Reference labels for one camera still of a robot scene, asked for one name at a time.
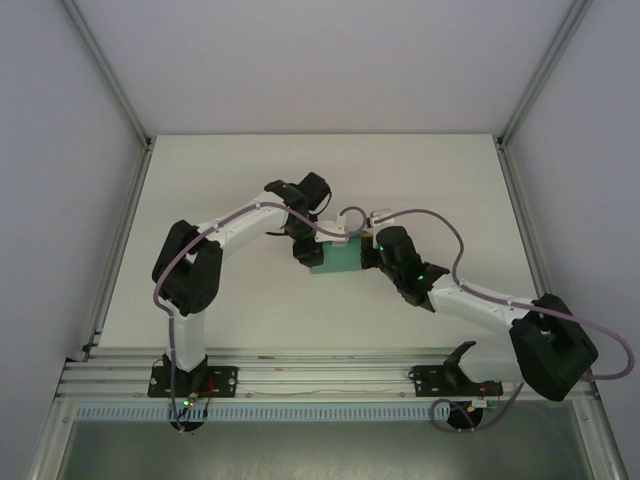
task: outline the wire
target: wire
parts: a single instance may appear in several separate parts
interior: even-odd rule
[[[471,420],[471,417],[469,416],[469,413],[467,413],[465,408],[462,405],[460,405],[459,403],[456,403],[456,402],[454,402],[452,400],[448,400],[446,398],[440,398],[440,399],[436,400],[435,402],[433,402],[431,404],[431,407],[429,408],[429,418],[431,419],[431,423],[433,424],[433,426],[436,427],[441,432],[445,432],[445,433],[475,433],[475,432],[482,432],[484,430],[487,430],[487,429],[497,425],[498,423],[500,423],[500,421],[502,421],[502,419],[507,415],[507,412],[511,409],[511,407],[515,403],[516,398],[518,398],[518,395],[520,395],[520,392],[522,391],[523,387],[524,387],[524,383],[521,383],[520,385],[518,385],[518,388],[516,388],[516,390],[513,392],[513,395],[511,395],[511,397],[509,398],[509,400],[507,401],[505,406],[502,408],[502,410],[500,410],[500,413],[498,415],[496,415],[486,425],[482,425],[482,426],[479,426],[479,427],[474,427],[473,426],[473,420]],[[471,429],[470,430],[455,430],[455,429],[452,430],[450,428],[443,427],[443,426],[440,425],[440,423],[436,422],[436,407],[438,405],[443,404],[443,403],[448,403],[450,406],[452,406],[453,408],[455,408],[456,410],[461,412],[464,415],[464,417],[467,419],[467,421],[469,422],[469,425],[471,425]]]
[[[482,384],[482,400],[484,400],[484,398],[487,396],[487,389],[489,390],[493,390],[493,392],[496,394],[496,397],[498,397],[498,403],[500,403],[500,392],[498,391],[498,389],[489,384],[483,383]]]
[[[238,389],[239,392],[253,393],[256,395],[266,395],[269,397],[297,397],[299,395],[314,395],[316,393],[385,393],[391,391],[390,388],[385,390],[338,390],[336,388],[325,388],[322,390],[311,390],[308,392],[294,392],[294,393],[270,393],[270,392],[257,392],[255,390],[247,390],[245,388]]]
[[[458,285],[465,292],[473,295],[474,297],[480,298],[482,300],[485,300],[491,303],[496,303],[498,305],[508,305],[510,307],[521,308],[524,310],[529,310],[531,312],[541,313],[543,315],[549,315],[549,316],[561,318],[563,320],[567,320],[569,322],[574,322],[580,325],[584,325],[586,327],[597,330],[600,333],[604,333],[605,335],[616,340],[622,346],[622,348],[627,354],[627,366],[624,369],[615,373],[607,373],[607,374],[600,374],[600,375],[585,375],[582,377],[584,380],[617,380],[619,378],[626,377],[631,373],[636,363],[633,348],[631,347],[631,345],[629,345],[629,343],[624,338],[622,338],[622,336],[618,335],[613,330],[607,327],[604,327],[602,325],[599,325],[597,323],[594,323],[590,320],[585,320],[583,318],[576,317],[575,315],[569,315],[563,312],[551,310],[550,308],[538,307],[536,305],[531,305],[528,303],[511,302],[503,298],[487,295],[485,293],[478,292],[477,290],[474,290],[473,288],[464,284],[463,281],[458,277],[458,265],[460,264],[460,260],[462,259],[462,255],[464,254],[464,241],[462,240],[462,236],[460,235],[460,232],[458,232],[456,227],[454,227],[449,220],[447,220],[445,217],[443,217],[439,213],[431,210],[425,210],[422,208],[412,208],[409,210],[403,210],[401,212],[396,212],[396,213],[392,213],[391,215],[387,215],[386,217],[378,220],[378,222],[384,222],[387,220],[391,220],[392,218],[401,217],[403,215],[409,215],[412,213],[423,213],[423,214],[430,215],[432,217],[437,218],[442,223],[444,223],[447,227],[449,227],[449,230],[451,230],[453,235],[456,237],[456,239],[458,240],[458,245],[460,246],[460,249],[458,250],[458,255],[453,261],[453,266],[451,267],[451,276],[453,277],[453,281],[456,283],[456,285]]]
[[[158,281],[156,282],[156,287],[153,290],[153,303],[156,305],[156,307],[158,307],[160,310],[162,310],[169,316],[169,350],[171,353],[171,409],[173,411],[173,416],[176,419],[176,426],[178,427],[178,431],[183,431],[184,427],[180,422],[180,418],[178,415],[178,408],[176,406],[175,312],[160,301],[160,292],[162,291],[162,285],[164,284],[165,280],[167,279],[171,271],[178,264],[178,262],[182,260],[182,258],[184,258],[187,255],[187,253],[193,247],[195,247],[203,238],[215,232],[217,229],[222,228],[225,225],[228,225],[229,223],[233,222],[237,218],[240,218],[241,216],[249,212],[252,212],[254,210],[259,210],[263,207],[273,207],[273,208],[279,208],[280,210],[284,210],[289,215],[293,215],[294,217],[298,218],[302,222],[309,225],[314,230],[324,233],[325,235],[336,237],[336,238],[350,238],[350,237],[359,235],[367,227],[367,214],[362,208],[357,206],[350,206],[343,209],[342,212],[340,212],[340,215],[344,215],[346,212],[353,211],[353,210],[359,212],[360,215],[362,215],[362,224],[360,225],[360,227],[350,232],[334,233],[334,232],[330,232],[329,230],[325,230],[322,227],[319,227],[304,215],[296,212],[295,210],[285,205],[282,205],[280,203],[275,203],[275,202],[262,202],[262,203],[247,205],[246,207],[241,208],[240,210],[229,215],[228,217],[220,220],[217,225],[207,228],[205,231],[200,233],[197,237],[191,240],[182,250],[178,252],[178,254],[173,258],[173,260],[171,260],[169,264],[166,266],[166,268],[162,271],[162,274],[160,275],[160,277],[158,278]]]
[[[315,212],[310,212],[310,213],[312,215],[320,215],[321,213],[324,213],[324,211],[327,209],[327,207],[331,203],[331,199],[332,198],[333,198],[333,192],[331,190],[329,190],[329,195],[327,195],[327,201],[324,204],[324,207],[322,207],[322,210],[316,210]]]
[[[327,202],[324,204],[324,207],[322,207],[322,210],[315,211],[315,212],[309,212],[309,213],[311,215],[315,215],[316,217],[318,215],[320,215],[321,213],[324,213],[324,211],[329,206],[329,203],[331,202],[331,198],[332,197],[333,197],[333,192],[329,191],[329,195],[327,195]],[[266,234],[271,236],[271,237],[287,237],[287,236],[289,236],[289,234],[287,232],[266,232]]]

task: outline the teal block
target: teal block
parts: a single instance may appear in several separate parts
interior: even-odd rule
[[[362,270],[360,263],[360,237],[352,237],[346,245],[324,244],[324,263],[313,267],[311,273],[355,272]]]

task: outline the white tabletop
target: white tabletop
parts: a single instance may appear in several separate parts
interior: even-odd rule
[[[158,349],[167,318],[151,299],[151,270],[173,223],[224,216],[276,179],[324,177],[333,200],[366,211],[422,207],[445,215],[466,242],[462,277],[504,293],[534,287],[489,135],[160,136],[100,338],[105,349]],[[349,218],[353,227],[357,214]],[[424,261],[450,267],[457,243],[437,220],[404,225]],[[207,310],[210,348],[403,350],[455,347],[492,333],[411,307],[378,270],[311,275],[291,240],[264,236],[225,260]]]

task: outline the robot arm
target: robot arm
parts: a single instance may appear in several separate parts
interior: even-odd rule
[[[278,204],[315,221],[309,212],[330,193],[326,182],[311,173],[300,184],[276,181],[247,206]],[[273,206],[247,210],[241,208],[225,217],[232,221],[217,228],[218,221],[192,226],[182,220],[170,230],[154,267],[152,278],[158,281],[166,266],[199,234],[211,230],[169,273],[160,289],[161,301],[175,316],[176,365],[183,382],[182,391],[195,392],[206,369],[203,343],[204,311],[215,298],[224,259],[237,249],[268,231],[284,228],[293,239],[293,256],[307,267],[323,263],[322,241],[298,216]],[[538,300],[510,298],[474,287],[493,297],[504,298],[497,305],[463,291],[448,269],[423,262],[406,230],[400,226],[370,224],[376,233],[362,237],[363,268],[377,267],[394,283],[405,300],[432,312],[453,315],[485,327],[511,342],[499,342],[487,348],[466,342],[445,362],[447,375],[455,384],[493,381],[522,381],[546,398],[562,400],[597,358],[597,351],[582,328],[558,318],[541,317],[526,309],[512,308],[510,300],[535,304],[569,313],[566,305],[552,295]],[[169,362],[165,355],[164,362]]]
[[[524,380],[545,398],[561,401],[598,358],[580,325],[511,306],[513,302],[570,314],[560,298],[510,297],[465,282],[475,292],[503,300],[505,305],[499,305],[462,289],[448,269],[423,262],[404,227],[386,227],[376,241],[377,249],[372,240],[363,247],[365,266],[382,270],[408,303],[462,318],[502,337],[508,334],[510,342],[466,344],[452,374],[460,381]]]

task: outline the purple cable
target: purple cable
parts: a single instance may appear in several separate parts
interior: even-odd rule
[[[412,208],[412,209],[409,209],[409,210],[403,210],[401,212],[396,212],[396,213],[392,213],[391,215],[387,215],[386,217],[381,218],[379,220],[379,222],[384,222],[386,220],[391,220],[392,218],[400,217],[400,216],[403,216],[403,215],[408,215],[408,214],[411,214],[411,213],[423,213],[423,214],[430,215],[432,217],[437,218],[442,223],[444,223],[447,227],[449,227],[449,230],[451,230],[453,235],[456,237],[456,239],[458,240],[458,244],[460,246],[460,250],[458,251],[458,255],[456,256],[456,259],[453,261],[453,266],[451,267],[451,276],[453,277],[453,281],[456,283],[456,285],[458,285],[465,292],[473,295],[474,297],[478,297],[478,298],[480,298],[482,300],[486,300],[488,302],[496,303],[498,305],[509,305],[510,307],[522,308],[524,310],[529,310],[531,312],[541,313],[543,315],[550,315],[550,316],[561,318],[563,320],[568,320],[570,322],[578,323],[580,325],[584,325],[585,327],[589,327],[589,328],[592,328],[594,330],[597,330],[600,333],[604,333],[605,335],[607,335],[607,336],[613,338],[614,340],[616,340],[622,346],[622,348],[624,349],[625,353],[627,354],[627,366],[624,369],[622,369],[621,371],[616,372],[616,373],[607,373],[607,374],[601,374],[601,375],[585,375],[583,377],[584,380],[617,380],[619,378],[626,377],[627,375],[629,375],[631,373],[631,371],[633,370],[633,368],[635,366],[635,363],[636,363],[636,359],[635,359],[635,354],[633,352],[633,348],[631,348],[631,345],[629,345],[629,343],[624,338],[622,338],[620,335],[618,335],[613,330],[611,330],[611,329],[609,329],[607,327],[604,327],[602,325],[599,325],[597,323],[594,323],[594,322],[592,322],[590,320],[585,320],[583,318],[576,317],[574,315],[568,315],[566,313],[557,312],[557,311],[551,310],[549,308],[538,307],[538,306],[531,305],[531,304],[528,304],[528,303],[509,302],[509,301],[504,300],[502,298],[493,297],[491,295],[487,295],[485,293],[478,292],[477,290],[474,290],[474,289],[468,287],[467,285],[465,285],[462,282],[462,280],[460,280],[460,278],[458,277],[458,265],[460,264],[460,260],[462,259],[462,255],[464,254],[464,241],[462,240],[462,236],[460,235],[460,232],[458,232],[456,227],[454,227],[453,224],[449,220],[444,218],[439,213],[433,212],[431,210],[425,210],[425,209],[422,209],[422,208]]]
[[[169,307],[167,307],[166,305],[163,305],[162,302],[160,302],[160,291],[162,289],[162,285],[164,284],[164,281],[167,279],[171,271],[178,264],[178,262],[189,252],[189,250],[195,247],[198,244],[198,242],[200,242],[203,238],[207,237],[208,235],[211,235],[217,229],[224,227],[230,222],[233,222],[234,220],[241,217],[242,215],[252,212],[253,210],[259,210],[263,207],[274,207],[274,208],[279,208],[280,210],[284,210],[290,215],[293,215],[294,217],[299,218],[314,230],[317,230],[331,237],[349,238],[349,237],[353,237],[354,235],[358,235],[359,233],[363,232],[365,228],[367,228],[367,214],[362,208],[356,207],[356,206],[346,207],[345,209],[342,210],[342,212],[340,212],[340,215],[344,215],[346,212],[355,210],[362,215],[362,225],[360,225],[360,227],[358,227],[356,230],[352,232],[333,233],[328,230],[325,230],[322,227],[317,226],[315,223],[313,223],[304,215],[301,215],[300,213],[290,209],[285,205],[282,205],[280,203],[274,203],[274,202],[261,202],[259,204],[247,205],[246,207],[241,208],[237,212],[234,212],[228,217],[220,220],[217,225],[214,225],[206,229],[202,233],[200,233],[197,237],[191,240],[186,247],[184,247],[182,250],[180,250],[180,252],[178,252],[178,254],[173,258],[173,260],[169,262],[169,265],[167,265],[167,267],[164,269],[164,271],[158,278],[158,281],[156,282],[156,288],[153,290],[153,303],[155,303],[155,305],[160,310],[164,311],[169,316],[169,350],[171,351],[171,409],[173,411],[173,416],[175,418],[176,426],[178,427],[179,431],[182,431],[183,427],[182,427],[182,423],[180,422],[180,419],[178,418],[179,417],[178,407],[176,406],[176,341],[175,341],[175,332],[174,332],[175,314]]]
[[[433,404],[431,405],[431,408],[429,408],[429,418],[431,418],[433,426],[436,427],[441,432],[445,432],[445,433],[475,433],[475,432],[482,432],[483,430],[487,430],[487,429],[493,427],[494,425],[497,425],[498,423],[500,423],[500,421],[507,415],[507,412],[509,411],[509,409],[511,409],[511,407],[515,403],[516,398],[518,398],[518,395],[520,395],[520,392],[522,391],[523,387],[524,387],[524,383],[521,383],[520,385],[518,385],[516,390],[513,392],[513,395],[511,395],[509,400],[507,400],[506,405],[502,408],[502,410],[500,410],[500,413],[498,415],[496,415],[495,418],[493,418],[489,423],[487,423],[486,425],[482,425],[480,427],[471,428],[470,430],[455,430],[455,429],[452,430],[450,428],[446,428],[446,427],[440,426],[440,424],[435,421],[435,418],[436,418],[435,413],[436,413],[436,407],[438,405],[440,405],[441,403],[448,403],[449,405],[451,405],[456,410],[462,412],[464,417],[469,422],[469,425],[473,425],[473,421],[471,420],[471,417],[469,416],[467,411],[464,409],[464,407],[462,405],[460,405],[459,403],[456,403],[456,402],[451,401],[451,400],[447,400],[446,398],[440,398],[440,399],[436,400],[435,402],[433,402]]]

